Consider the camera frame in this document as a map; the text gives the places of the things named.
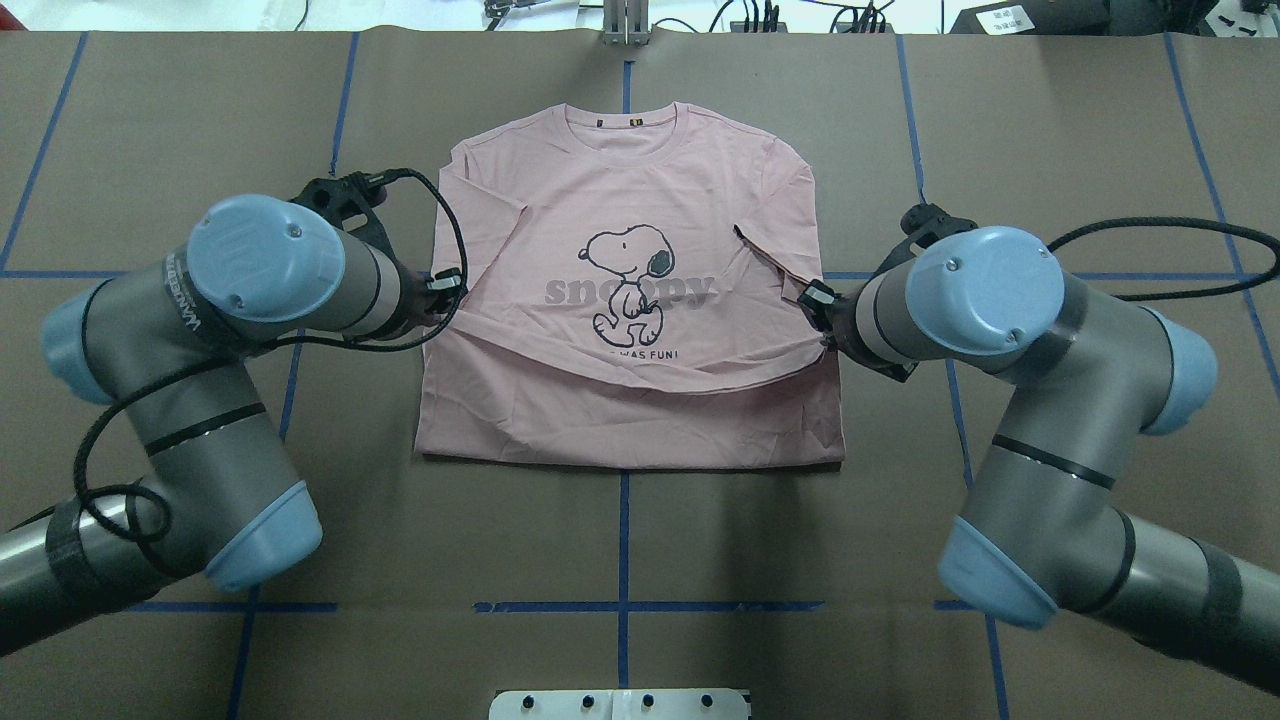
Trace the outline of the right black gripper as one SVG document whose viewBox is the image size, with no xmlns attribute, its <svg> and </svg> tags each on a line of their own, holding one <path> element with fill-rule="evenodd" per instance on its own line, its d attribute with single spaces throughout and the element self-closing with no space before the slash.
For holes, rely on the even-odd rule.
<svg viewBox="0 0 1280 720">
<path fill-rule="evenodd" d="M 809 281 L 797 296 L 804 316 L 814 331 L 826 331 L 829 345 L 855 364 L 899 383 L 906 383 L 915 363 L 891 363 L 877 355 L 858 328 L 858 304 L 870 297 L 868 290 L 837 293 L 823 281 Z"/>
</svg>

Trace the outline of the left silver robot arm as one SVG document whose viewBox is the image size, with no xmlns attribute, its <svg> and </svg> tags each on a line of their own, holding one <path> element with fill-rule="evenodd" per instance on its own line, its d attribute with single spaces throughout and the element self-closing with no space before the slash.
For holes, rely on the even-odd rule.
<svg viewBox="0 0 1280 720">
<path fill-rule="evenodd" d="M 76 451 L 73 496 L 3 537 L 3 652 L 204 574 L 260 584 L 323 527 L 246 370 L 291 341 L 396 352 L 435 334 L 463 266 L 431 279 L 301 202 L 211 206 L 161 261 L 102 281 L 45 319 L 51 373 L 102 415 Z"/>
</svg>

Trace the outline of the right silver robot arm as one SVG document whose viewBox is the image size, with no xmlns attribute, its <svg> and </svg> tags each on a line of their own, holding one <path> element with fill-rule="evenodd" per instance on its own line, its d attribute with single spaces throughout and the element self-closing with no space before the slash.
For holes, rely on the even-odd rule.
<svg viewBox="0 0 1280 720">
<path fill-rule="evenodd" d="M 1061 611 L 1277 693 L 1277 575 L 1116 509 L 1139 436 L 1166 436 L 1217 380 L 1208 342 L 1089 287 L 1027 231 L 936 237 L 852 293 L 799 296 L 827 343 L 904 380 L 954 360 L 1012 395 L 940 559 L 943 585 L 1025 629 Z"/>
</svg>

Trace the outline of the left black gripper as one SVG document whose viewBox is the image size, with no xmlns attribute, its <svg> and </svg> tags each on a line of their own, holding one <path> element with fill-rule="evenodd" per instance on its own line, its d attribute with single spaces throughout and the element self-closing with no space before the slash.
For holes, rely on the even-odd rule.
<svg viewBox="0 0 1280 720">
<path fill-rule="evenodd" d="M 425 331 L 445 325 L 457 309 L 457 299 L 467 292 L 467 273 L 452 266 L 435 275 L 411 272 L 403 263 L 394 261 L 399 277 L 399 299 L 385 324 L 385 341 L 399 340 L 412 331 Z"/>
</svg>

